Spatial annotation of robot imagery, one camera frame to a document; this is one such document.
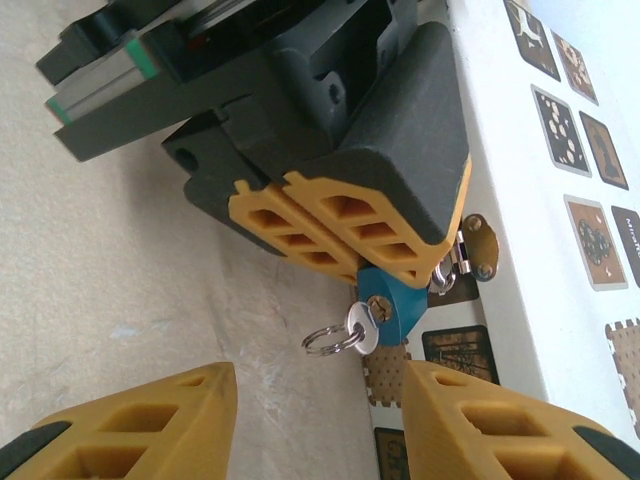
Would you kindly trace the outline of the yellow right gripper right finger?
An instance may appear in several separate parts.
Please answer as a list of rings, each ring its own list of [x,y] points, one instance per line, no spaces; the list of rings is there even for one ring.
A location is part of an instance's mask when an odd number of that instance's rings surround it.
[[[411,360],[402,416],[414,479],[636,479],[639,453],[569,410]]]

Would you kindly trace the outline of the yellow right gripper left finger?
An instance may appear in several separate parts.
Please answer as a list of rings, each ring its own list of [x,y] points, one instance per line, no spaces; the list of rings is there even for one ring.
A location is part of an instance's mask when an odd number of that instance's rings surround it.
[[[1,448],[4,479],[223,479],[238,405],[218,362],[59,411]]]

